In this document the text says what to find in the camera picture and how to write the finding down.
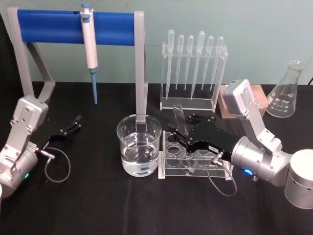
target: blue led light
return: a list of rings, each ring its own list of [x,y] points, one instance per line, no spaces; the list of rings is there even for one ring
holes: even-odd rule
[[[249,175],[249,176],[252,176],[253,175],[253,172],[249,169],[244,169],[244,173]]]

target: cable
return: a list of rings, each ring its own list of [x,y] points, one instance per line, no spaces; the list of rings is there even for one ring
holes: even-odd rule
[[[309,81],[308,85],[310,85],[312,81],[313,81],[313,78]]]
[[[228,175],[230,176],[232,182],[234,183],[234,188],[235,188],[234,192],[233,192],[232,194],[223,193],[223,192],[216,186],[216,184],[213,182],[213,180],[211,179],[211,176],[210,176],[210,173],[209,173],[209,167],[210,167],[212,161],[213,161],[213,158],[212,158],[211,160],[209,160],[209,163],[208,163],[207,169],[206,169],[206,170],[207,170],[207,175],[208,175],[208,177],[209,177],[210,182],[212,183],[212,185],[214,186],[214,188],[216,188],[216,190],[217,190],[220,194],[222,194],[222,195],[224,195],[224,196],[226,196],[226,197],[234,196],[234,195],[237,193],[237,185],[236,185],[236,182],[235,182],[233,176],[230,174],[229,170],[227,170],[226,167],[225,167],[223,164],[222,164],[221,166],[222,166],[222,167],[224,168],[224,170],[228,173]]]
[[[54,182],[54,183],[62,183],[62,182],[64,182],[65,180],[68,179],[68,177],[69,177],[69,175],[70,175],[70,161],[69,161],[68,156],[66,155],[65,152],[63,152],[62,150],[60,150],[60,149],[58,149],[58,148],[47,147],[46,149],[52,149],[52,150],[59,151],[60,153],[62,153],[62,154],[66,157],[66,159],[67,159],[67,161],[68,161],[68,173],[67,173],[67,176],[66,176],[64,179],[62,179],[62,180],[53,180],[53,179],[50,178],[50,176],[48,176],[47,168],[48,168],[48,165],[49,165],[51,159],[48,159],[47,163],[45,164],[45,175],[46,175],[46,177],[48,178],[48,180],[50,180],[50,181],[52,181],[52,182]]]

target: gray wall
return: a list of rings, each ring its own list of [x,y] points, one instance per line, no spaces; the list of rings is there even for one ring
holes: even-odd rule
[[[247,78],[275,84],[291,59],[307,66],[299,84],[313,77],[313,2],[311,0],[90,0],[96,11],[145,11],[148,80],[160,82],[161,44],[167,31],[196,36],[203,30],[223,35],[228,61],[223,83]],[[6,26],[8,6],[28,9],[80,10],[77,0],[1,0]],[[86,82],[90,75],[83,45],[40,44],[56,81]],[[99,82],[134,82],[134,48],[98,46]],[[41,80],[31,61],[33,80]]]

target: pipette stand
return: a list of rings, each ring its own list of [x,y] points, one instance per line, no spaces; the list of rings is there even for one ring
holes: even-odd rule
[[[182,55],[181,55],[181,65],[179,71],[179,84],[176,89],[176,63],[177,63],[177,45],[174,45],[173,55],[172,55],[172,66],[171,66],[171,81],[168,97],[166,98],[166,79],[167,79],[167,61],[168,61],[168,50],[167,45],[163,42],[162,45],[162,68],[161,68],[161,92],[160,92],[160,110],[162,109],[172,109],[174,105],[182,105],[185,110],[209,110],[215,111],[219,90],[221,87],[224,69],[226,66],[226,61],[228,57],[227,47],[224,44],[221,48],[221,52],[216,54],[216,47],[212,48],[211,56],[209,59],[208,70],[206,73],[206,80],[203,90],[201,89],[201,82],[203,76],[203,67],[205,59],[209,56],[209,53],[206,51],[207,47],[203,47],[200,58],[200,66],[197,76],[196,89],[191,99],[191,87],[195,67],[195,60],[197,56],[196,47],[193,46],[190,68],[187,77],[187,87],[184,89],[184,76],[185,76],[185,65],[187,58],[187,45],[183,46]],[[210,91],[211,76],[213,70],[213,64],[216,56],[219,57],[217,71],[214,79],[214,86],[212,91]]]
[[[19,68],[24,95],[34,96],[27,50],[34,58],[45,85],[39,100],[50,98],[55,86],[36,43],[83,44],[79,11],[25,10],[8,8],[11,40]],[[145,62],[144,13],[94,13],[98,45],[135,47],[136,113],[145,114],[148,82]]]
[[[207,177],[207,164],[216,155],[205,150],[198,150],[192,154],[177,143],[173,134],[163,131],[163,151],[159,155],[158,178],[165,179],[166,176],[190,176]],[[233,165],[223,161],[223,165],[232,172]],[[209,168],[210,176],[231,180],[228,173],[218,165]]]

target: black tablecloth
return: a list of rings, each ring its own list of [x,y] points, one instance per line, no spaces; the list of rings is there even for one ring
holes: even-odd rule
[[[36,93],[41,84],[35,84]],[[268,93],[272,86],[263,86]],[[235,169],[234,197],[220,195],[207,178],[157,178],[157,172],[134,178],[122,168],[116,126],[135,112],[131,84],[98,84],[97,107],[91,84],[58,83],[51,97],[46,122],[32,137],[45,139],[82,115],[82,129],[62,144],[72,163],[64,184],[48,182],[46,158],[16,192],[2,201],[1,235],[312,235],[313,210],[291,205],[283,188],[252,181]],[[10,131],[19,86],[0,88],[0,146]],[[299,86],[296,112],[289,118],[264,116],[266,127],[281,139],[283,150],[294,153],[313,148],[313,87]],[[159,84],[149,85],[147,114],[163,128],[172,111],[159,110]],[[219,120],[220,127],[243,134],[235,119]],[[224,190],[231,182],[218,180]]]

